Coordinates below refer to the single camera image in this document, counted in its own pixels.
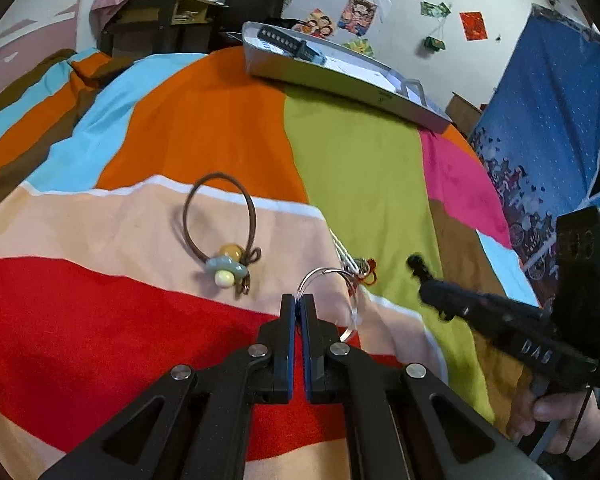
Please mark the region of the right hand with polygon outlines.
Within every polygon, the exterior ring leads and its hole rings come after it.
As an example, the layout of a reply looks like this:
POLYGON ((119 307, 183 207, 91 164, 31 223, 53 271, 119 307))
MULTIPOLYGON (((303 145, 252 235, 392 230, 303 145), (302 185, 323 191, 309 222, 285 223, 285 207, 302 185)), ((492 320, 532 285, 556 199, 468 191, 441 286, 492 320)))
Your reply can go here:
POLYGON ((600 408, 592 394, 557 393, 537 398, 528 377, 520 378, 509 420, 507 435, 512 440, 529 437, 540 422, 558 422, 558 429, 545 451, 565 453, 580 460, 600 442, 600 408))

